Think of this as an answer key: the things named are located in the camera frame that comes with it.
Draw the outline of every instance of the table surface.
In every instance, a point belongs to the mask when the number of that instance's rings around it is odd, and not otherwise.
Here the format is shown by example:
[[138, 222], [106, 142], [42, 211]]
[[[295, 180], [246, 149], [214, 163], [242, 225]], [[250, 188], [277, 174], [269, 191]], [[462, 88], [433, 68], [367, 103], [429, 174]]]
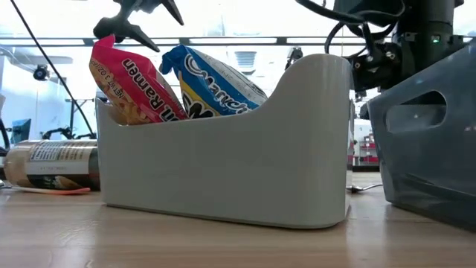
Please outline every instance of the table surface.
[[[377, 173], [354, 173], [356, 185]], [[382, 188], [317, 231], [104, 206], [98, 194], [0, 192], [0, 267], [476, 267], [476, 234], [395, 208]]]

